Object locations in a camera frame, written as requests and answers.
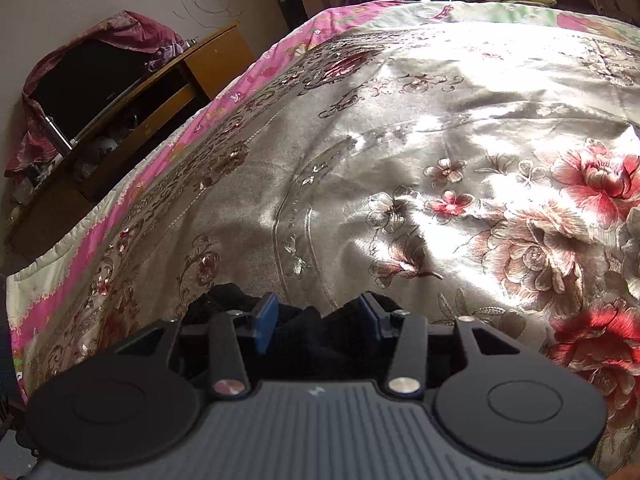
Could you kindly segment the black pants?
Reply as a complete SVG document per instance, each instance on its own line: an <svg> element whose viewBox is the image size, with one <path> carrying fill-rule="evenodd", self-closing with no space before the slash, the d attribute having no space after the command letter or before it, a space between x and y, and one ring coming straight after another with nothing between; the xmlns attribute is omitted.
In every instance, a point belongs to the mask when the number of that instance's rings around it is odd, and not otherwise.
<svg viewBox="0 0 640 480"><path fill-rule="evenodd" d="M248 312L258 297L248 296L235 284L216 285L190 304L182 327L207 324L212 315L231 309ZM169 369L195 388L208 383L208 339L203 335L179 335ZM319 311L280 304L276 329L262 356L243 353L250 385L258 382L382 382L390 358L378 348L358 309L356 299L322 318Z"/></svg>

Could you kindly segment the floral satin bedspread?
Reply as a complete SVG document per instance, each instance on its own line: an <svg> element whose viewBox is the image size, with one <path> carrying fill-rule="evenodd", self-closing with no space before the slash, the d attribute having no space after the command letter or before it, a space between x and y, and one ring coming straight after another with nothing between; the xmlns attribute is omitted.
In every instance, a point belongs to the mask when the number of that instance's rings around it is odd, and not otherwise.
<svg viewBox="0 0 640 480"><path fill-rule="evenodd" d="M639 460L639 31L505 3L324 11L6 282L22 396L215 285L472 315L588 380Z"/></svg>

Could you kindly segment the wooden tv cabinet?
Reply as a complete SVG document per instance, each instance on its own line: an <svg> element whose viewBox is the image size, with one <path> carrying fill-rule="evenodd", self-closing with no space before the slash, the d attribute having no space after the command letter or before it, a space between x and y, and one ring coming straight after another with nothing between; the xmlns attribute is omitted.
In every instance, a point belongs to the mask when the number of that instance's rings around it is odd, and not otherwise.
<svg viewBox="0 0 640 480"><path fill-rule="evenodd" d="M33 259L58 242L152 148L208 104L255 59L232 22L122 92L38 185L8 229L12 252Z"/></svg>

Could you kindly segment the pink cloth on television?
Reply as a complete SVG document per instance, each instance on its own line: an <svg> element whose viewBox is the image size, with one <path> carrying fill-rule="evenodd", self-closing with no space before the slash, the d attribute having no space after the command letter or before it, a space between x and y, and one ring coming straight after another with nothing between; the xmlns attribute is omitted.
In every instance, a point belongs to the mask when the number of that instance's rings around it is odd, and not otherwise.
<svg viewBox="0 0 640 480"><path fill-rule="evenodd" d="M123 91L187 48L170 27L122 11L47 54L25 80L25 130L4 175L21 178L30 167L55 158L58 150L46 131L47 118L73 140Z"/></svg>

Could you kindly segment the black television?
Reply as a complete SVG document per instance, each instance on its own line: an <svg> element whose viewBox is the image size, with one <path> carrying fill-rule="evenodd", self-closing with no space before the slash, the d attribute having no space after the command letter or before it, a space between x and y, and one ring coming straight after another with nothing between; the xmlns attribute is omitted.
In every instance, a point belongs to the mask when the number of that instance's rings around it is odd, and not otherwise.
<svg viewBox="0 0 640 480"><path fill-rule="evenodd" d="M70 141L146 74L151 56L87 39L39 79L32 98Z"/></svg>

